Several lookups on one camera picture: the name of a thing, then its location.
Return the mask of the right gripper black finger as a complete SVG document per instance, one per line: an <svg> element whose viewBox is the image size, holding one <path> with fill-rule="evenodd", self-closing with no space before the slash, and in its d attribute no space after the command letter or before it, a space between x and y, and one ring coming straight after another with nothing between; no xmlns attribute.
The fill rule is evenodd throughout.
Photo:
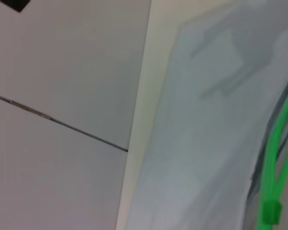
<svg viewBox="0 0 288 230"><path fill-rule="evenodd" d="M21 12L30 2L30 0L0 0L0 2L16 12Z"/></svg>

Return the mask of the clear green-zip document bag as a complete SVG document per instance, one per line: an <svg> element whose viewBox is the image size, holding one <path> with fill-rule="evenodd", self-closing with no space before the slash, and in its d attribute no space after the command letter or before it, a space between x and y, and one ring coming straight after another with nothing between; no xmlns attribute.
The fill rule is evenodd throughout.
<svg viewBox="0 0 288 230"><path fill-rule="evenodd" d="M124 230L241 230L287 97L288 0L184 23Z"/></svg>

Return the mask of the green zipper slider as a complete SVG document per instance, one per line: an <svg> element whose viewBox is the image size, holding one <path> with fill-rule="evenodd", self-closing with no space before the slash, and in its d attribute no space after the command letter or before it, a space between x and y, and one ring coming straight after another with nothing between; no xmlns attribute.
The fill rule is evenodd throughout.
<svg viewBox="0 0 288 230"><path fill-rule="evenodd" d="M262 221L266 225L278 225L280 223L283 206L278 200L267 200L263 205Z"/></svg>

